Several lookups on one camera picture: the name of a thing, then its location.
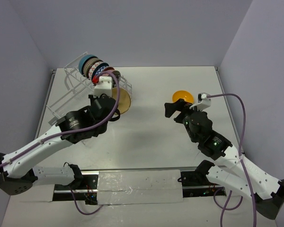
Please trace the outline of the black white floral bowl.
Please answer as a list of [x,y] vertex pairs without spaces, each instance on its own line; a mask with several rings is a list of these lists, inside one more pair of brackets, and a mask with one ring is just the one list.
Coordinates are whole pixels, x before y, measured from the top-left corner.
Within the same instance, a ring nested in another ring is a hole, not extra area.
[[121,78],[121,73],[120,73],[119,71],[114,70],[114,71],[112,71],[112,73],[116,76],[116,78],[117,78],[118,80],[120,80],[120,78]]

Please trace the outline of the orange red patterned bowl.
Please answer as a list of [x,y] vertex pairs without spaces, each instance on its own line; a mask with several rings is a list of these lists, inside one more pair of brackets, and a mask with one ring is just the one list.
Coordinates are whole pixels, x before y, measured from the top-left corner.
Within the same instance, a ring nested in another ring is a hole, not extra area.
[[105,73],[106,72],[113,72],[113,71],[115,71],[115,69],[113,67],[107,67],[103,70],[103,72],[105,72]]

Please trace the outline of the teal blue bowl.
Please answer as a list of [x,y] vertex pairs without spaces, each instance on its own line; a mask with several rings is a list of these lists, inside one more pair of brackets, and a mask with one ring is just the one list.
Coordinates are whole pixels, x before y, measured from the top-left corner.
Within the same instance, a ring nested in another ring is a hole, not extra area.
[[79,72],[81,74],[83,74],[83,68],[84,68],[84,65],[86,64],[86,62],[92,58],[96,58],[95,55],[91,55],[91,54],[88,54],[88,55],[85,55],[83,56],[80,61],[79,61],[79,65],[78,65],[78,69],[79,69]]

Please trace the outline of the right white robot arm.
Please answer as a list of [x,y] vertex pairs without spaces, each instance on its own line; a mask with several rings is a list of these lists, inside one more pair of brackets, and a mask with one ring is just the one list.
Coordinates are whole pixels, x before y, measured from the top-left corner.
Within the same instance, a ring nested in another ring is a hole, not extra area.
[[164,104],[165,117],[179,111],[174,121],[184,125],[190,140],[197,143],[201,154],[208,158],[190,176],[182,175],[178,181],[219,184],[254,201],[258,213],[275,220],[284,203],[284,179],[271,176],[248,158],[240,156],[228,139],[213,130],[213,122],[207,117],[205,107],[199,106],[183,99]]

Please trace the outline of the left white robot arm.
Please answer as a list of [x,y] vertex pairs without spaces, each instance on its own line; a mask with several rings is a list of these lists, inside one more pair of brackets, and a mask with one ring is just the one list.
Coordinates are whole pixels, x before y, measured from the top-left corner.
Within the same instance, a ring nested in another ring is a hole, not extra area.
[[12,153],[0,153],[0,189],[18,195],[39,185],[79,188],[83,175],[77,165],[41,167],[39,163],[64,148],[105,133],[108,122],[118,120],[113,115],[119,113],[119,98],[90,96],[90,105],[68,112],[39,138]]

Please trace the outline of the dark brown cream bowl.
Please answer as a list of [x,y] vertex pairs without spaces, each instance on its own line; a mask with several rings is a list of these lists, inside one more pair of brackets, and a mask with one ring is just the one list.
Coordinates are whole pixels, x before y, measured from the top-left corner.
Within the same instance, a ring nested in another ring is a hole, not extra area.
[[86,78],[89,78],[89,70],[92,68],[93,65],[95,65],[96,63],[102,62],[101,59],[99,58],[90,58],[87,60],[87,62],[85,63],[85,65],[83,66],[83,75]]

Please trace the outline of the blue triangle pattern bowl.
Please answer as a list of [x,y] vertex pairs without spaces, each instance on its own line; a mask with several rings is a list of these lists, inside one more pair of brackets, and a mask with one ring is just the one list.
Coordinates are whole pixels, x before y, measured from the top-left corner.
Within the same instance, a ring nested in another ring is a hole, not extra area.
[[89,70],[89,79],[92,80],[96,75],[103,72],[109,64],[106,62],[96,62]]

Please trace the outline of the tan beige bowl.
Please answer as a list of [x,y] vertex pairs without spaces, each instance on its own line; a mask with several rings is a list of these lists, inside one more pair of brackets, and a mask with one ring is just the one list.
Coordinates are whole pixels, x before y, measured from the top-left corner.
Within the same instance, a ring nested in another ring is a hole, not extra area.
[[119,104],[118,104],[118,110],[120,114],[126,113],[131,106],[131,98],[129,93],[123,89],[120,88],[120,97],[119,97]]

